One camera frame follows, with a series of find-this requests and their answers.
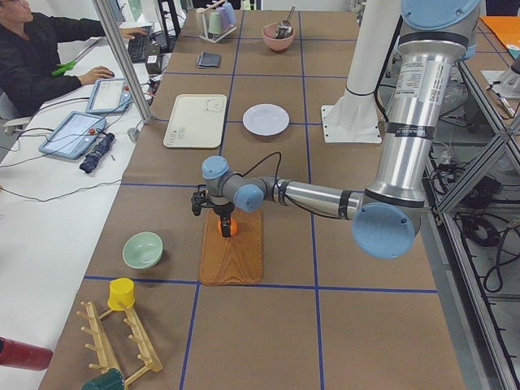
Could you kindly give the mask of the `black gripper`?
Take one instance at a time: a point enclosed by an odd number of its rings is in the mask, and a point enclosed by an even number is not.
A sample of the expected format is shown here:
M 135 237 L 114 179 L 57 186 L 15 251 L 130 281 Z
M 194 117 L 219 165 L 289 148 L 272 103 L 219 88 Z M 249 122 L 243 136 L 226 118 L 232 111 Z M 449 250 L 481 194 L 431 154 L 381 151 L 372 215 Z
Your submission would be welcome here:
M 229 237 L 229 222 L 232 221 L 232 212 L 234 211 L 234 204 L 227 202 L 225 204 L 212 204 L 211 208 L 218 215 L 221 221 L 221 233 L 223 237 Z

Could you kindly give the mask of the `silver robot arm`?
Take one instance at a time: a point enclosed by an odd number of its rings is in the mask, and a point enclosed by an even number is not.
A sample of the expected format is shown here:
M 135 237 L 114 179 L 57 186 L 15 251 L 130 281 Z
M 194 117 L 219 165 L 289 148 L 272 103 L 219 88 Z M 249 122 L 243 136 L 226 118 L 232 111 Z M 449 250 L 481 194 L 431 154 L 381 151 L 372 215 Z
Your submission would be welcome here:
M 192 210 L 211 208 L 224 236 L 232 212 L 266 200 L 347 219 L 365 253 L 398 258 L 410 250 L 425 209 L 422 177 L 453 64 L 475 51 L 476 1 L 369 1 L 362 17 L 344 95 L 323 108 L 329 142 L 383 143 L 374 181 L 362 192 L 287 180 L 247 178 L 221 156 L 201 165 L 206 190 Z

